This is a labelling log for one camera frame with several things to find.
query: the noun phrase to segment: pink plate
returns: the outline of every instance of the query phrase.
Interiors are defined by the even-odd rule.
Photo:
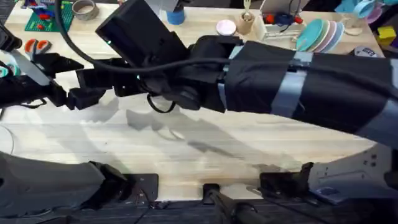
[[[381,16],[381,14],[383,14],[383,10],[381,9],[382,6],[383,3],[376,2],[373,11],[366,18],[366,22],[368,22],[368,24],[371,24],[372,22],[376,21]]]
[[[326,37],[323,39],[322,43],[314,50],[314,52],[321,52],[331,41],[333,36],[336,34],[337,23],[335,21],[329,21],[330,28]]]

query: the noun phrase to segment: pen holder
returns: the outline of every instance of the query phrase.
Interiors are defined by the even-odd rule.
[[[251,27],[254,22],[254,15],[251,12],[249,12],[250,17],[249,19],[247,19],[245,18],[245,13],[246,12],[239,15],[238,21],[236,23],[236,29],[242,35],[250,33]]]

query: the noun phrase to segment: black cable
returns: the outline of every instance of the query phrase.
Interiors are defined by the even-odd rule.
[[[37,214],[23,215],[23,216],[18,217],[18,218],[37,218],[37,217],[42,217],[44,215],[48,215],[52,211],[53,211],[52,209],[47,209],[47,210],[44,210],[43,212],[40,212],[40,213],[37,213]]]
[[[289,3],[289,13],[291,10],[292,2],[293,2],[293,0],[291,0]],[[294,17],[298,14],[298,12],[300,10],[300,5],[301,5],[301,0],[299,0],[297,10],[295,12]],[[54,13],[55,13],[55,22],[60,30],[60,33],[61,33],[63,39],[69,45],[69,47],[73,51],[75,51],[79,56],[81,56],[83,59],[87,60],[88,62],[90,62],[94,65],[97,65],[99,67],[102,67],[104,69],[110,70],[110,71],[121,72],[121,73],[148,73],[148,72],[155,72],[155,71],[159,71],[159,70],[166,70],[166,69],[177,68],[177,67],[182,67],[182,66],[192,65],[192,64],[200,64],[200,63],[217,63],[217,64],[223,64],[223,65],[227,65],[227,64],[231,63],[230,59],[225,59],[225,58],[198,58],[198,59],[191,59],[191,60],[182,60],[182,61],[178,61],[178,62],[172,62],[172,63],[168,63],[168,64],[164,64],[164,65],[159,65],[159,66],[155,66],[155,67],[147,67],[147,68],[115,67],[115,66],[108,65],[108,64],[99,62],[99,61],[91,58],[90,56],[88,56],[87,54],[82,52],[72,42],[72,40],[70,39],[70,37],[63,25],[63,21],[62,21],[62,17],[61,17],[61,0],[55,0]],[[263,65],[270,65],[270,66],[284,64],[283,62],[277,62],[277,63],[275,63],[275,62],[272,62],[272,63],[271,62],[260,62],[260,63]],[[389,96],[392,96],[393,98],[398,100],[398,93],[397,94],[393,93],[392,91],[394,91],[394,89],[392,89],[392,91],[391,91],[390,86],[380,85],[379,83],[376,83],[372,80],[366,80],[365,78],[356,77],[355,74],[351,74],[350,72],[346,72],[346,71],[339,71],[339,70],[336,70],[335,68],[322,67],[322,68],[312,68],[312,69],[317,69],[322,72],[329,72],[334,75],[337,74],[337,75],[339,75],[339,78],[342,80],[347,78],[347,77],[345,77],[345,75],[348,75],[351,77],[350,78],[351,81],[354,81],[359,86],[366,83],[366,88],[370,86],[372,89],[376,89],[379,93],[382,93],[383,95],[388,94]]]
[[[134,224],[138,224],[142,220],[142,218],[144,218],[151,210],[152,210],[152,208],[147,207],[147,209],[136,219]]]
[[[18,105],[18,106],[23,106],[23,107],[28,108],[28,109],[37,109],[37,108],[39,108],[39,107],[44,106],[44,105],[47,104],[47,101],[46,101],[45,99],[40,99],[40,101],[41,101],[42,103],[41,103],[41,104],[38,104],[38,105],[21,104],[21,105]]]
[[[171,112],[171,111],[174,110],[175,105],[176,105],[176,103],[173,101],[172,104],[170,105],[170,108],[169,108],[168,110],[162,111],[162,110],[160,110],[158,107],[156,107],[156,105],[155,105],[154,102],[152,101],[152,95],[151,95],[150,93],[148,93],[148,95],[147,95],[147,101],[148,101],[149,106],[150,106],[154,111],[156,111],[156,112],[158,112],[158,113],[169,113],[169,112]]]
[[[186,210],[186,209],[191,209],[191,208],[197,208],[200,205],[203,205],[203,200],[199,201],[198,203],[194,203],[193,205],[190,206],[185,206],[185,207],[178,207],[178,208],[169,208],[170,205],[175,205],[178,202],[168,202],[167,205],[165,205],[162,208],[156,208],[157,210]]]
[[[289,14],[290,14],[290,10],[292,9],[292,3],[293,3],[293,1],[294,1],[294,0],[290,0],[290,2],[289,2]],[[292,23],[290,23],[289,25],[287,25],[287,27],[286,27],[284,30],[282,30],[281,32],[285,32],[285,31],[294,23],[294,18],[296,18],[297,14],[299,13],[300,5],[301,5],[301,0],[298,0],[297,10],[296,10],[296,12],[294,13],[294,16],[293,16],[293,18],[292,18]]]
[[[316,216],[314,216],[314,215],[308,214],[307,212],[303,212],[303,211],[297,210],[297,209],[292,208],[292,207],[290,207],[290,206],[282,205],[281,203],[275,202],[275,201],[273,201],[273,200],[266,199],[266,198],[264,198],[264,197],[263,197],[262,199],[264,199],[266,202],[272,203],[272,204],[277,205],[277,206],[279,206],[279,207],[281,207],[281,208],[284,208],[284,209],[286,209],[286,210],[290,210],[290,211],[292,211],[292,212],[298,213],[298,214],[303,215],[303,216],[305,216],[305,217],[307,217],[307,218],[311,218],[311,219],[316,220],[316,221],[318,221],[318,222],[320,222],[320,223],[323,223],[323,224],[331,224],[330,222],[328,222],[328,221],[326,221],[326,220],[324,220],[324,219],[322,219],[322,218],[316,217]]]
[[[99,62],[99,61],[91,58],[90,56],[88,56],[83,51],[81,51],[72,42],[71,38],[68,35],[68,32],[65,30],[65,26],[63,25],[62,13],[61,13],[61,1],[62,0],[55,0],[54,14],[55,14],[55,23],[57,24],[57,27],[58,27],[63,39],[68,44],[68,46],[74,52],[76,52],[76,54],[78,54],[80,57],[82,57],[89,63],[92,63],[93,65],[96,65],[103,69],[107,69],[112,72],[120,72],[120,73],[149,73],[149,72],[156,72],[156,71],[178,68],[178,67],[182,67],[182,66],[186,66],[186,65],[193,65],[193,64],[215,63],[215,64],[227,65],[227,64],[231,63],[231,60],[226,59],[226,58],[197,58],[197,59],[181,60],[178,62],[172,62],[172,63],[167,63],[164,65],[158,65],[158,66],[147,67],[147,68],[122,68],[122,67],[115,67],[112,65],[108,65],[103,62]]]

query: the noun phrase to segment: teal plate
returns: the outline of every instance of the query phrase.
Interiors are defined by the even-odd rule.
[[[314,19],[310,22],[303,32],[298,36],[296,49],[298,51],[308,50],[319,38],[323,29],[323,21]]]

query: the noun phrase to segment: white lid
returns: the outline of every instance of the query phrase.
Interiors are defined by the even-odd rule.
[[[310,0],[301,0],[300,9],[304,8]],[[295,12],[300,0],[293,0],[290,8],[291,12]],[[264,0],[261,4],[260,11],[265,13],[286,12],[289,13],[290,0]]]
[[[217,23],[216,30],[219,35],[233,35],[236,31],[236,24],[229,19],[224,19]]]

